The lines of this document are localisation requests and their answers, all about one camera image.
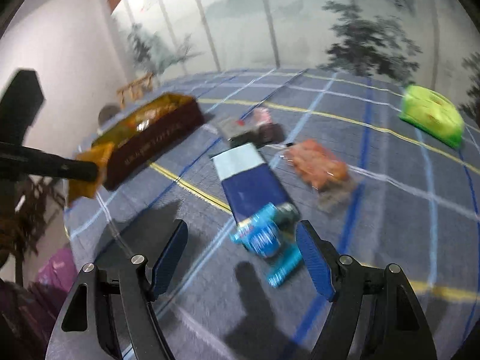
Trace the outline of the orange snack packet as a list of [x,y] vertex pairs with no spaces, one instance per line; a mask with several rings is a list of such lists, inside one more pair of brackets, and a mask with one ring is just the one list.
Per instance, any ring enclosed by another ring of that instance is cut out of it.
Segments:
[[94,198],[107,177],[107,165],[115,145],[112,142],[95,145],[79,153],[74,161],[74,176],[68,178],[67,207],[82,197]]

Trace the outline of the blue candy packet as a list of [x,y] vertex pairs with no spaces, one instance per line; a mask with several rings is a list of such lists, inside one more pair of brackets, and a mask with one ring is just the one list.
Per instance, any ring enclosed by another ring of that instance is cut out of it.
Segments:
[[270,202],[238,223],[229,235],[234,244],[242,245],[250,253],[273,259],[266,279],[274,288],[281,286],[302,262],[301,252],[290,234],[298,221],[299,212],[293,203],[274,205]]

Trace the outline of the clear bag of orange snacks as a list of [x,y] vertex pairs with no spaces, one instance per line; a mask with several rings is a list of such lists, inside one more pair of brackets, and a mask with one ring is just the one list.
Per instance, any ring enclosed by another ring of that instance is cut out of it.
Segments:
[[319,207],[324,212],[343,205],[357,187],[349,166],[314,139],[289,145],[282,156],[302,181],[317,192]]

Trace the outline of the blue and white snack box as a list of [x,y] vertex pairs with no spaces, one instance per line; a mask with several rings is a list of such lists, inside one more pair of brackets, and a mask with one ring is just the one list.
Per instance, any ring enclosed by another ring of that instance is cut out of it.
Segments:
[[264,206],[295,205],[256,147],[247,143],[211,156],[236,225]]

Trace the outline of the round stone disc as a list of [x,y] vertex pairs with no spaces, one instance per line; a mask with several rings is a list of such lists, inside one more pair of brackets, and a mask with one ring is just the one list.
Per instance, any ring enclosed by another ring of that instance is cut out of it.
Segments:
[[107,121],[121,112],[121,108],[117,104],[107,104],[98,113],[97,123],[99,127],[106,124]]

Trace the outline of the bamboo chair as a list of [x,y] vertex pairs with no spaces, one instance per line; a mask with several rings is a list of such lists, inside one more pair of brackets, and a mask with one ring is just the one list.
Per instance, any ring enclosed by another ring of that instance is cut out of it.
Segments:
[[153,73],[149,72],[127,85],[118,88],[116,96],[120,103],[120,108],[124,109],[128,100],[137,102],[137,100],[143,98],[145,93],[151,92],[153,90],[153,79]]

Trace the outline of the red and gold tin box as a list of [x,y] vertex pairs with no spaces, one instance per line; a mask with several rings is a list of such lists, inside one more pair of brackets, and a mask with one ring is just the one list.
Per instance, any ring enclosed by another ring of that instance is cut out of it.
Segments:
[[140,106],[92,143],[114,145],[103,186],[116,189],[148,159],[203,124],[194,96],[167,92]]

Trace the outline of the blue plaid tablecloth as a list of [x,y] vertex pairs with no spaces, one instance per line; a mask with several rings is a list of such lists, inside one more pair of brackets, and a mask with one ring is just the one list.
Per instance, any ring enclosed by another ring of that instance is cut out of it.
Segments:
[[479,319],[479,128],[467,120],[454,150],[400,120],[401,88],[341,73],[226,72],[174,80],[196,96],[208,123],[117,190],[101,190],[65,213],[77,265],[112,269],[151,254],[174,219],[189,241],[154,309],[178,359],[306,359],[329,304],[305,269],[269,286],[269,264],[233,244],[230,206],[212,162],[227,149],[214,123],[267,107],[288,141],[313,138],[359,182],[327,208],[281,156],[262,156],[321,237],[360,263],[397,263],[409,278],[441,359]]

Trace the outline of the green tissue pack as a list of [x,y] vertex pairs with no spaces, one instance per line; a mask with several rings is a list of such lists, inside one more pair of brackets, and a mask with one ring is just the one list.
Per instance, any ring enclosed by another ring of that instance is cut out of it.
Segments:
[[453,149],[461,147],[465,122],[455,105],[442,94],[409,85],[403,92],[399,118]]

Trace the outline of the painted folding screen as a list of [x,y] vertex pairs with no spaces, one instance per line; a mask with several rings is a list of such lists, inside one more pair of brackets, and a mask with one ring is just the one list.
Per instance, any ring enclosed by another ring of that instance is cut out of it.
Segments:
[[105,1],[131,75],[323,68],[479,97],[479,26],[459,0]]

